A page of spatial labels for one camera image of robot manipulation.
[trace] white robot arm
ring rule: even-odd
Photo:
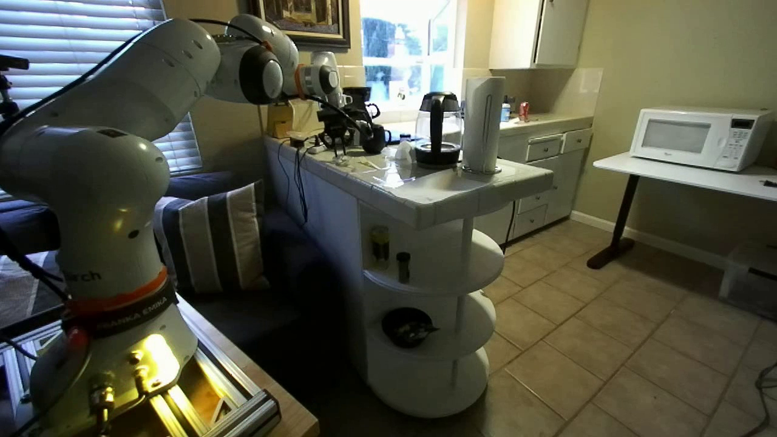
[[[42,431],[106,426],[110,411],[176,383],[192,360],[198,340],[151,229],[171,179],[153,139],[205,94],[252,104],[319,94],[341,104],[337,71],[299,68],[296,59],[294,41],[259,17],[237,17],[223,36],[171,20],[4,124],[0,187],[58,216],[70,295],[63,336],[33,371]]]

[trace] table leg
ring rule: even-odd
[[[597,256],[594,256],[588,260],[590,270],[602,270],[614,257],[619,257],[622,253],[630,253],[634,249],[634,240],[622,238],[622,235],[624,235],[624,229],[626,229],[626,222],[630,222],[630,210],[632,210],[632,200],[634,200],[634,192],[636,192],[636,182],[640,182],[640,175],[630,175],[630,182],[626,182],[626,190],[624,190],[624,200],[622,200],[622,210],[618,211],[618,222],[614,222],[614,229],[613,229],[613,240],[602,253],[597,253]]]

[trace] round shelf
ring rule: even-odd
[[[399,281],[396,263],[392,267],[368,267],[364,279],[378,289],[399,295],[471,295],[497,281],[505,267],[503,249],[487,233],[473,230],[471,250],[464,263],[452,260],[460,249],[429,249],[414,253],[412,279]]]
[[[371,375],[374,393],[393,411],[416,417],[447,417],[473,406],[483,391],[489,355],[482,347],[456,363],[446,364],[386,364]]]
[[[396,360],[418,363],[452,363],[456,357],[473,355],[482,351],[497,330],[497,306],[483,295],[464,297],[460,330],[455,325],[430,334],[418,347],[396,347],[381,328],[381,320],[371,325],[378,346],[385,355]]]

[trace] paper towel roll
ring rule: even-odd
[[[467,115],[461,137],[467,172],[497,172],[503,101],[505,79],[493,76],[467,81]]]

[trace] picture frame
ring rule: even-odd
[[[299,48],[351,48],[351,0],[252,0],[252,9]]]

